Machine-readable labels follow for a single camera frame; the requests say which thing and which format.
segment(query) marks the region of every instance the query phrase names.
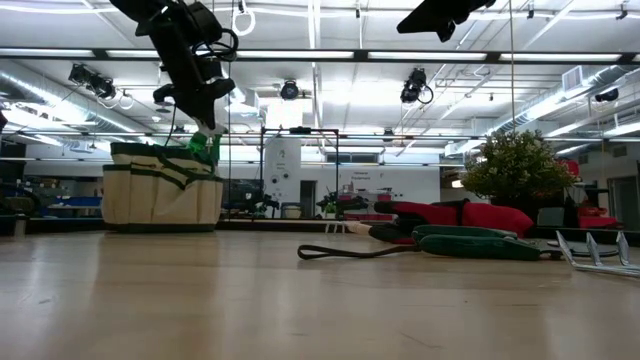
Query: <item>canvas tool bag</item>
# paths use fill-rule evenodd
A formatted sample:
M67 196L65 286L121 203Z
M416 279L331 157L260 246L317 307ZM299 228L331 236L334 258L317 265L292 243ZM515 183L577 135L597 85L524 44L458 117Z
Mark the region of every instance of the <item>canvas tool bag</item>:
M216 171L219 143L210 154L158 145L112 143L105 165L102 214L124 232L213 231L222 206Z

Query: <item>wooden floor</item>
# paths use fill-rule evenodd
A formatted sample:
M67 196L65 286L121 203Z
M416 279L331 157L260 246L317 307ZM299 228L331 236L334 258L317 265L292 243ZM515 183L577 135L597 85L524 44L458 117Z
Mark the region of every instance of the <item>wooden floor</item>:
M300 261L353 235L0 244L0 359L638 359L640 282L565 262Z

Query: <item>ceiling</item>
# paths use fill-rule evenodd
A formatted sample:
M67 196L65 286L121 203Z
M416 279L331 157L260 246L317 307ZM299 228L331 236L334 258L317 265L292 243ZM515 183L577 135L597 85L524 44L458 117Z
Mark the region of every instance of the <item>ceiling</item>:
M446 43L441 43L432 33L400 35L395 30L398 22L415 8L420 0L316 1L319 1L321 6L316 48L358 49L362 42L363 49L511 49L508 18L487 19L489 16L499 17L500 14L508 16L507 0L496 1L485 14L482 13L483 10L473 14L470 20L458 26L453 38ZM623 20L611 18L620 13L620 5L623 2L630 15ZM213 7L224 27L231 26L231 12L227 11L231 7L230 1L204 3L210 8ZM534 3L537 15L533 19L526 19L521 15L528 12L530 1L512 2L516 14L513 22L515 51L635 52L640 48L640 39L637 37L637 29L640 26L640 0L535 0L531 3ZM246 4L248 9L255 9L256 23L250 34L240 38L240 49L310 48L307 0L248 0ZM357 19L355 9L358 4L363 13L371 15ZM111 7L111 4L104 0L0 0L0 8L2 6L59 10L103 9ZM571 7L571 11L554 19L554 16L567 6ZM287 11L295 16L273 14L276 11ZM0 37L0 47L152 47L148 38L134 36L136 24L133 21L116 12L55 15L0 9L0 16L0 33L11 34ZM607 18L587 19L598 16ZM247 16L239 17L238 27L245 28L247 21ZM14 61L69 89L74 88L67 80L73 61ZM152 89L159 83L169 82L166 75L158 78L157 63L88 61L86 65L106 77L113 78L117 86L128 89L128 94L135 99L131 109L124 110L116 106L114 111L152 130L169 130L171 114L161 115L160 121L152 119L152 116L159 115L155 112L158 107L153 104ZM325 128L358 133L381 133L384 128L391 127L396 133L407 134L481 135L475 126L477 120L497 119L512 111L512 85L517 108L527 100L560 84L562 74L574 66L518 65L512 69L511 66L490 65L480 69L479 65L421 64L419 61L415 64L321 63L318 64L323 100L321 125ZM431 80L435 100L422 109L403 107L399 101L402 85L414 67L424 68L430 79L437 73L435 80ZM275 95L277 92L274 84L282 84L285 79L295 79L298 85L309 93L313 90L311 63L236 62L227 68L227 72L241 89L256 91L263 106L279 101ZM478 86L483 80L483 74L491 76L481 84L482 86ZM632 96L635 87L629 91L626 95ZM303 104L304 124L314 126L312 101L297 101ZM565 109L561 114L549 114L554 116L540 120L559 123L573 121L576 114L583 114L578 112L577 105L574 106L575 112ZM178 112L176 118L178 124L193 124L193 121L181 112ZM255 116L234 115L231 122L242 123L232 127L235 131L246 131L247 126L254 130L260 127L259 119ZM421 144L432 146L436 142Z

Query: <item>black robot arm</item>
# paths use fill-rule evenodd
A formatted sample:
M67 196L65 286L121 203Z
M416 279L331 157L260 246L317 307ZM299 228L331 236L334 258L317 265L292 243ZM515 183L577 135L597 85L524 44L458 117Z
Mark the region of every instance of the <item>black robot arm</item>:
M215 129L214 102L234 88L231 79L221 79L220 60L235 59L238 38L224 29L202 3L186 5L183 0L110 0L122 13L138 23L136 36L149 36L162 60L162 69L173 84L154 93L156 102L172 97L176 106L209 130ZM233 45L223 54L209 51L198 55L202 45L211 49L224 33Z

